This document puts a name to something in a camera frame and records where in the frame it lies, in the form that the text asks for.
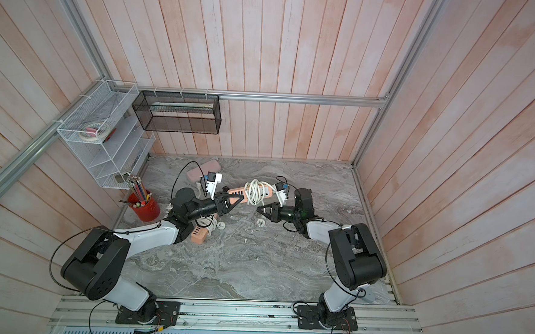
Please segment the pink power strip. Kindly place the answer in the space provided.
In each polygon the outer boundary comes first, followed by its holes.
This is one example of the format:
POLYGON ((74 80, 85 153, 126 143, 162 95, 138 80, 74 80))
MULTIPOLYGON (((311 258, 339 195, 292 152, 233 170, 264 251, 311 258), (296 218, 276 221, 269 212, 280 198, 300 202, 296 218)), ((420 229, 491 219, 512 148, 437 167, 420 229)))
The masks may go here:
POLYGON ((210 234, 208 228, 196 227, 190 235, 190 241, 202 245, 210 234))
POLYGON ((258 186, 256 188, 235 188, 228 190, 228 193, 242 194, 245 197, 245 200, 242 202, 242 204, 250 202, 252 205, 262 204, 264 200, 275 195, 272 189, 268 186, 258 186))

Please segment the pink power strip front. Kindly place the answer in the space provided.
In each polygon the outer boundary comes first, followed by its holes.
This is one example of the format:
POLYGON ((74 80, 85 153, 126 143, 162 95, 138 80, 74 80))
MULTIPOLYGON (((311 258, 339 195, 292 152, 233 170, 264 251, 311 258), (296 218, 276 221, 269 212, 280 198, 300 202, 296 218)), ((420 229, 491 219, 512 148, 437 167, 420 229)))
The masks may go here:
POLYGON ((210 234, 208 228, 196 227, 190 235, 190 241, 202 245, 210 234))

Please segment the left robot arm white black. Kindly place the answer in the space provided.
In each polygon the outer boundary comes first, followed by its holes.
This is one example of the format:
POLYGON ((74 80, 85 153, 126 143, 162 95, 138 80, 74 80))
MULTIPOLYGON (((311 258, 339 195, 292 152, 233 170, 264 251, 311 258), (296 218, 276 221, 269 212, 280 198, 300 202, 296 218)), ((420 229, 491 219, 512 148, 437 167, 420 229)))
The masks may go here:
POLYGON ((202 217, 229 213, 244 197, 218 192, 199 199, 190 188, 180 189, 172 209, 153 226, 113 231, 93 228, 61 268, 61 276, 88 299, 115 303, 131 312, 148 311, 154 295, 145 287, 121 277, 127 259, 160 246, 183 242, 202 217))

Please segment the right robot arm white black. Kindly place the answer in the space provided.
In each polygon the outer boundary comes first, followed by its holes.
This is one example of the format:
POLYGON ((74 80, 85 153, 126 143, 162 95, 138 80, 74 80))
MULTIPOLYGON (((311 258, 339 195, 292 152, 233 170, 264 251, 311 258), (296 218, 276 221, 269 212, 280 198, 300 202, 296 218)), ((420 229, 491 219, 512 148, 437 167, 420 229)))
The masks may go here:
POLYGON ((293 304, 298 326, 312 330, 339 326, 356 330, 351 304, 367 296, 367 287, 387 275, 386 263, 366 224, 342 225, 316 215, 311 192, 298 188, 294 205, 273 202, 256 210, 273 223, 291 223, 306 239, 323 242, 327 246, 324 256, 333 258, 335 271, 327 272, 333 284, 320 295, 318 303, 293 304))

